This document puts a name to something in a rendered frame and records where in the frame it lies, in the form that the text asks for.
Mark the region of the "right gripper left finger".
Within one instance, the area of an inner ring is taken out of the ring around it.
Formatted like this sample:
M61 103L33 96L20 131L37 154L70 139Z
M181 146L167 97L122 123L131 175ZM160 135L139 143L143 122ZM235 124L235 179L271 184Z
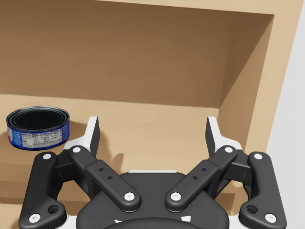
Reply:
M84 135L68 141L59 155L42 152L35 156L19 217L19 228L61 227L68 215L57 197L63 183L72 180L89 198L104 192L124 212L134 212L140 207L140 194L107 163L97 159L99 141L98 117L92 116Z

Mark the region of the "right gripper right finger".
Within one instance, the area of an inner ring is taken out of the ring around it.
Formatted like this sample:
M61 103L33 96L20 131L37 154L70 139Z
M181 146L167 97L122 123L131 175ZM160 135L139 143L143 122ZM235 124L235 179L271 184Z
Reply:
M167 192L166 208L181 212L203 191L216 199L231 181L237 181L248 197L240 207L239 222L249 229L285 229L285 211L270 156L263 152L247 155L239 142L221 135L214 116L207 118L205 139L209 158Z

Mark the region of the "blue flat can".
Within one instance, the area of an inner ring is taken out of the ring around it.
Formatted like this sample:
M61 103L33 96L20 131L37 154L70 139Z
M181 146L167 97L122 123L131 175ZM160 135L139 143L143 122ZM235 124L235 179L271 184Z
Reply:
M65 143L70 136L70 116L53 106L30 106L7 118L9 142L23 150L46 150Z

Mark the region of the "pale wooden shelf unit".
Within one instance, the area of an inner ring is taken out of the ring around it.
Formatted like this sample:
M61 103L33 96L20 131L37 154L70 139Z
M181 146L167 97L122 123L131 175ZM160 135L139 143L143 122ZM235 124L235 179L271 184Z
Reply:
M0 212L20 212L35 152L6 116L50 105L71 138L91 116L116 172L207 158L208 116L265 151L305 0L0 0Z

